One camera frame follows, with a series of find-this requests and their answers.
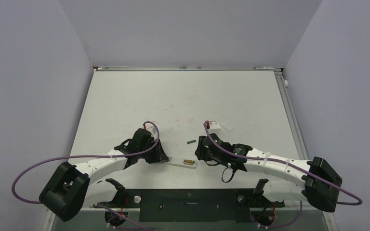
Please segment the white remote control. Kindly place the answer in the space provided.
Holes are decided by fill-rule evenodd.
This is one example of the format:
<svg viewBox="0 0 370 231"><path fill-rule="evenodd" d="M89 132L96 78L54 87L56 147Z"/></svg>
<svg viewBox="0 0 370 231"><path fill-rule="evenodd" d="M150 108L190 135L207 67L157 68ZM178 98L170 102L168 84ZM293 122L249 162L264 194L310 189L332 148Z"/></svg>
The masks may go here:
<svg viewBox="0 0 370 231"><path fill-rule="evenodd" d="M187 159L183 159L183 158L180 158L180 157L170 157L170 156L169 156L169 159L170 159L169 162L167 162L167 164L169 164L169 165L173 165L173 166L176 166L176 167L192 168L192 169L195 169L197 167L197 162L195 160L191 160L191 161L194 161L195 164L193 166L190 166L190 165L185 165L184 164L184 160L187 160Z"/></svg>

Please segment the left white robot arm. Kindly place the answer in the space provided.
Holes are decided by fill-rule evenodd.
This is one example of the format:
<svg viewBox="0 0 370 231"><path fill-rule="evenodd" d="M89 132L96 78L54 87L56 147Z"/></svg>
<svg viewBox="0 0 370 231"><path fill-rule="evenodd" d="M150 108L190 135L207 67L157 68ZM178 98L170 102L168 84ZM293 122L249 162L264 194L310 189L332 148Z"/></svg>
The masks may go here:
<svg viewBox="0 0 370 231"><path fill-rule="evenodd" d="M168 162L154 126L139 128L132 138L100 158L75 165L61 163L39 195L39 201L62 221L71 220L83 207L107 202L118 207L124 202L124 187L107 178L144 159L148 164Z"/></svg>

